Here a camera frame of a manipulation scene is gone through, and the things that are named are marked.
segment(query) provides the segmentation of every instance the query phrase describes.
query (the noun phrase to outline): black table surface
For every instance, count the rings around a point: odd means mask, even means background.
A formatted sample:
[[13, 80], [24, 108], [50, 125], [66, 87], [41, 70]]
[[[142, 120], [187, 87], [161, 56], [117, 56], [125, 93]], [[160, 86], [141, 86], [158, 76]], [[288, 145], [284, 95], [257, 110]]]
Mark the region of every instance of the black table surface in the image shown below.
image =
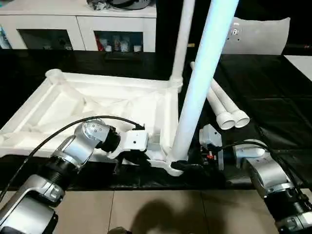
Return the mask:
[[[172, 58], [155, 53], [135, 57], [107, 56], [102, 52], [0, 50], [3, 126], [45, 79], [53, 68], [64, 72], [94, 75], [126, 76], [168, 80]], [[194, 60], [191, 53], [187, 63]], [[184, 86], [179, 94], [182, 109], [191, 69], [185, 66]], [[197, 154], [198, 131], [210, 123], [222, 134], [223, 144], [249, 138], [259, 139], [287, 160], [301, 176], [312, 184], [312, 82], [283, 56], [223, 55], [214, 78], [235, 103], [251, 117], [241, 129], [222, 131], [206, 102], [199, 119], [190, 151]], [[113, 174], [112, 163], [89, 162], [70, 190], [156, 190], [156, 189], [249, 189], [249, 177], [234, 166], [231, 152], [225, 152], [225, 170], [203, 175], [197, 171], [172, 177], [159, 168], [121, 166]], [[0, 189], [24, 160], [24, 156], [0, 158]], [[10, 189], [19, 187], [47, 159], [34, 157], [22, 169]]]

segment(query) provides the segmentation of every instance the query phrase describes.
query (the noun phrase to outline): white pipe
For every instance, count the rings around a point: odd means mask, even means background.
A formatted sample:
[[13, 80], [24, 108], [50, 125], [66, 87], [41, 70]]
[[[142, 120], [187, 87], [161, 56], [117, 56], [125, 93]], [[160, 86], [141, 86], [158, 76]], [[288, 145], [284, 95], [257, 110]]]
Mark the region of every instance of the white pipe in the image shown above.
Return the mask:
[[[191, 68], [194, 69], [194, 62], [191, 62]], [[218, 99], [212, 88], [209, 88], [207, 100], [216, 116], [216, 122], [222, 130], [228, 130], [235, 125], [234, 118], [231, 113], [227, 112]]]
[[239, 0], [212, 0], [168, 160], [188, 159], [188, 150]]
[[235, 120], [235, 127], [242, 128], [246, 126], [250, 121], [248, 115], [238, 108], [238, 106], [214, 79], [211, 82], [211, 88], [222, 102], [225, 109], [233, 115]]
[[184, 0], [180, 28], [175, 48], [175, 60], [170, 76], [170, 84], [174, 87], [181, 87], [183, 84], [183, 69], [187, 45], [189, 43], [190, 30], [194, 12], [195, 0]]

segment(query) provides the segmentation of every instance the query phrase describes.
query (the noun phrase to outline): cabinet door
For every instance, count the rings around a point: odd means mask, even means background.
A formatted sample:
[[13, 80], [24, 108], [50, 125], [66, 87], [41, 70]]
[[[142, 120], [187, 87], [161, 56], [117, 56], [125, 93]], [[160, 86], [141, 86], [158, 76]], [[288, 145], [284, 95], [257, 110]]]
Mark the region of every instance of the cabinet door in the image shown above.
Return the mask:
[[154, 18], [78, 16], [77, 19], [86, 50], [155, 51]]
[[13, 49], [85, 50], [75, 16], [0, 16]]

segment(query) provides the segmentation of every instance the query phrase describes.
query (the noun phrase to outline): black cable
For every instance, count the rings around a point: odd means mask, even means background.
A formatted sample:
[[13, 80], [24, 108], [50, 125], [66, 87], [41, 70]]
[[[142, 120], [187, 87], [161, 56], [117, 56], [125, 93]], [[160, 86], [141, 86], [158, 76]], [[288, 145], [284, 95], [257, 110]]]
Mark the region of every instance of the black cable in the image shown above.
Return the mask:
[[282, 167], [282, 169], [285, 171], [285, 173], [287, 174], [287, 176], [289, 177], [289, 179], [291, 180], [291, 182], [293, 183], [294, 187], [296, 188], [296, 190], [298, 191], [299, 194], [302, 194], [301, 190], [300, 190], [300, 186], [298, 185], [295, 177], [293, 176], [293, 173], [302, 181], [302, 183], [309, 187], [309, 183], [302, 179], [302, 176], [296, 171], [294, 170], [293, 167], [291, 167], [289, 165], [289, 163], [284, 160], [282, 157], [280, 156], [277, 156], [273, 153], [273, 151], [268, 147], [266, 146], [265, 144], [262, 144], [260, 142], [256, 142], [256, 141], [250, 141], [250, 140], [244, 140], [244, 141], [239, 141], [239, 142], [234, 142], [232, 144], [228, 144], [228, 145], [225, 145], [225, 146], [221, 146], [219, 147], [218, 149], [219, 150], [223, 150], [223, 149], [226, 149], [226, 148], [229, 148], [229, 147], [233, 147], [233, 146], [236, 146], [236, 145], [243, 145], [243, 144], [251, 144], [251, 145], [257, 145], [265, 150], [267, 150], [272, 158]]
[[54, 138], [55, 136], [57, 136], [58, 134], [60, 134], [61, 132], [63, 132], [64, 130], [68, 129], [69, 127], [77, 124], [77, 123], [81, 123], [84, 121], [88, 121], [88, 120], [92, 120], [92, 119], [97, 119], [97, 118], [109, 118], [109, 119], [117, 119], [117, 120], [121, 120], [121, 121], [125, 121], [128, 122], [130, 124], [135, 125], [136, 129], [138, 130], [143, 130], [145, 129], [143, 126], [139, 125], [138, 123], [135, 123], [131, 120], [128, 120], [126, 118], [122, 118], [122, 117], [116, 117], [116, 116], [91, 116], [91, 117], [87, 117], [87, 118], [82, 118], [79, 120], [76, 120], [74, 122], [71, 122], [70, 124], [67, 124], [65, 127], [59, 129], [58, 131], [56, 131], [55, 133], [53, 133], [52, 135], [50, 135], [47, 139], [45, 139], [43, 142], [41, 142], [32, 152], [30, 152], [30, 154], [27, 156], [27, 158], [24, 160], [24, 162], [21, 164], [21, 166], [18, 168], [18, 170], [15, 172], [15, 174], [12, 176], [12, 178], [10, 179], [10, 181], [8, 182], [8, 184], [6, 185], [6, 187], [2, 190], [1, 194], [0, 194], [0, 202], [2, 202], [4, 195], [6, 194], [6, 192], [8, 191], [9, 187], [11, 186], [12, 182], [14, 181], [14, 179], [16, 178], [16, 176], [19, 174], [19, 172], [21, 171], [21, 169], [24, 167], [24, 165], [27, 163], [27, 161], [34, 156], [34, 154], [45, 144], [47, 143], [49, 140], [51, 140], [52, 138]]

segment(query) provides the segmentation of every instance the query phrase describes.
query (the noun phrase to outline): tiled floor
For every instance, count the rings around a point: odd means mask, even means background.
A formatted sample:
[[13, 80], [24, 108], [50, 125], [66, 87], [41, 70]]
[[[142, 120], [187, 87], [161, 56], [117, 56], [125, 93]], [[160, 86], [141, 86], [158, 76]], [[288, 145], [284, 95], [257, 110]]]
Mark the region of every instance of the tiled floor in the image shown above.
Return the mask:
[[56, 234], [106, 234], [119, 226], [134, 234], [278, 233], [253, 190], [67, 192], [57, 213]]

